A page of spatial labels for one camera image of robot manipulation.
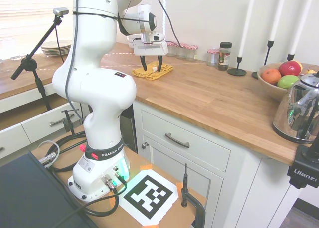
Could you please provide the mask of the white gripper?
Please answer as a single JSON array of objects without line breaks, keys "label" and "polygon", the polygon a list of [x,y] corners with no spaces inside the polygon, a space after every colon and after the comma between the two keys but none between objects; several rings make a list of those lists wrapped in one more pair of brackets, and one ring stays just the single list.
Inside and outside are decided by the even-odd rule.
[{"label": "white gripper", "polygon": [[153,42],[151,44],[144,44],[141,40],[133,42],[134,54],[140,57],[143,69],[147,70],[145,56],[158,56],[158,72],[161,71],[163,57],[168,53],[168,46],[165,41]]}]

